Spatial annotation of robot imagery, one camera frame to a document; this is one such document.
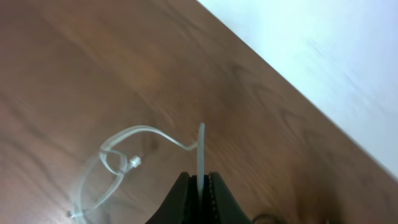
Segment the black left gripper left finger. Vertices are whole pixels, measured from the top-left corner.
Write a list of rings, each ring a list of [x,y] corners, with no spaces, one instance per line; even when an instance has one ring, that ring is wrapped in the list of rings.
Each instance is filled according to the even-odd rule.
[[[146,224],[195,223],[198,209],[196,181],[188,172],[182,172],[157,211]]]

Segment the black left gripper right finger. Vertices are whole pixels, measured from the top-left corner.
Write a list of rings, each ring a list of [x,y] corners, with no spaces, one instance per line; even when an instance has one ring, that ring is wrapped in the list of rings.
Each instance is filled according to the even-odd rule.
[[[251,224],[218,172],[205,175],[201,220],[207,224]]]

